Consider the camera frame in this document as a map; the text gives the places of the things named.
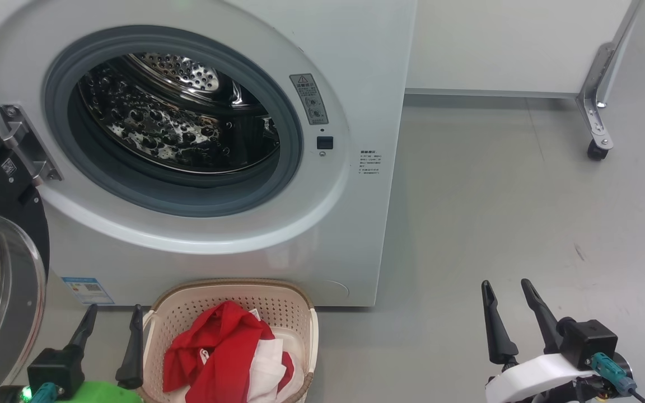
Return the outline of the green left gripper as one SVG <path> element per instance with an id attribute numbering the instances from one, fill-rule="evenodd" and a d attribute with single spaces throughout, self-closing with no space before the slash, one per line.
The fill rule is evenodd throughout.
<path id="1" fill-rule="evenodd" d="M 97 304 L 90 304 L 78 327 L 72 335 L 69 346 L 85 350 L 87 340 L 95 327 L 99 310 Z M 64 388 L 59 387 L 56 403 L 144 403 L 142 398 L 131 390 L 143 386 L 143 309 L 140 304 L 134 306 L 129 323 L 130 337 L 121 366 L 115 374 L 118 385 L 106 382 L 83 382 L 71 397 L 64 397 Z M 29 395 L 29 386 L 20 392 L 20 403 L 25 403 Z"/>

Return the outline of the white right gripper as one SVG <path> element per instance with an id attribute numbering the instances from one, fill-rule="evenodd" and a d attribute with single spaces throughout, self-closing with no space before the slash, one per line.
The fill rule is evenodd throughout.
<path id="1" fill-rule="evenodd" d="M 558 354 L 563 339 L 557 332 L 557 319 L 529 279 L 521 280 L 521 288 L 528 307 L 535 314 L 546 355 L 518 364 L 518 347 L 510 340 L 499 315 L 498 300 L 491 283 L 484 280 L 481 284 L 482 306 L 489 361 L 496 365 L 513 366 L 487 382 L 487 403 L 514 403 L 534 398 L 555 387 L 573 382 L 576 378 L 590 378 L 594 375 L 589 369 L 578 369 L 570 360 Z"/>

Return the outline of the grey warning sticker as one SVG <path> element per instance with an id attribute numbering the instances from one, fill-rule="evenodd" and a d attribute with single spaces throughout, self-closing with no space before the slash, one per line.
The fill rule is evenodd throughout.
<path id="1" fill-rule="evenodd" d="M 303 104 L 308 123 L 310 125 L 328 124 L 328 113 L 312 74 L 292 74 L 289 78 Z"/>

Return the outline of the silver metal frame leg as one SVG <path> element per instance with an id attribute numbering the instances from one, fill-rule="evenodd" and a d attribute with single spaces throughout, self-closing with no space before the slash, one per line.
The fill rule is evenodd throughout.
<path id="1" fill-rule="evenodd" d="M 599 46 L 596 56 L 584 80 L 580 92 L 575 98 L 578 109 L 583 113 L 591 140 L 609 151 L 614 147 L 606 124 L 602 122 L 601 110 L 607 108 L 611 90 L 616 80 L 619 67 L 624 58 L 630 36 L 634 31 L 638 11 L 643 0 L 630 0 L 629 9 L 620 23 L 614 39 Z"/>

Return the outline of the red and white clothes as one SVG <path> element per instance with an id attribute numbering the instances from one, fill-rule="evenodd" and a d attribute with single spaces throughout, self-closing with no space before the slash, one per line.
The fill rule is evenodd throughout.
<path id="1" fill-rule="evenodd" d="M 305 383 L 297 355 L 256 310 L 207 309 L 163 357 L 163 392 L 176 403 L 284 403 Z"/>

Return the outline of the white partition panel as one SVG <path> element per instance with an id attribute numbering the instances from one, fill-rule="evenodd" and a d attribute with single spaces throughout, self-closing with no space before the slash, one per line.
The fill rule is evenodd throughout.
<path id="1" fill-rule="evenodd" d="M 642 0 L 419 0 L 405 92 L 572 99 Z"/>

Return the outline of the cream perforated laundry basket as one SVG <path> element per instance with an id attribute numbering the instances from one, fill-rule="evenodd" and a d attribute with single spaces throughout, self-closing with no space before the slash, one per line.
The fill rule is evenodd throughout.
<path id="1" fill-rule="evenodd" d="M 302 385 L 284 403 L 307 403 L 319 347 L 314 304 L 295 284 L 259 278 L 197 280 L 174 286 L 159 296 L 143 317 L 143 386 L 137 390 L 143 403 L 172 403 L 172 394 L 163 391 L 166 349 L 201 313 L 224 301 L 255 309 L 273 334 L 282 339 L 285 352 L 297 360 L 302 375 Z"/>

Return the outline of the white front-load washing machine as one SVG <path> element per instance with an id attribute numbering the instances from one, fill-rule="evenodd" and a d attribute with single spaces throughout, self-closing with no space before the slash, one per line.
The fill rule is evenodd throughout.
<path id="1" fill-rule="evenodd" d="M 0 0 L 0 139 L 113 306 L 260 278 L 373 306 L 417 0 Z M 329 123 L 289 76 L 310 73 Z M 359 153 L 381 153 L 378 175 Z"/>

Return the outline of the small black text sticker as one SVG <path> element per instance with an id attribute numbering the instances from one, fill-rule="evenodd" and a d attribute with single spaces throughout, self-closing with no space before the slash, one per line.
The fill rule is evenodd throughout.
<path id="1" fill-rule="evenodd" d="M 362 150 L 359 153 L 358 173 L 361 175 L 378 175 L 380 173 L 383 156 L 372 150 Z"/>

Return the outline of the blue energy label sticker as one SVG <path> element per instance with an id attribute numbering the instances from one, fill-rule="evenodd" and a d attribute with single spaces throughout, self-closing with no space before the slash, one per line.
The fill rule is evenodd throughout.
<path id="1" fill-rule="evenodd" d="M 75 298 L 81 304 L 104 304 L 112 306 L 114 301 L 95 278 L 61 277 Z"/>

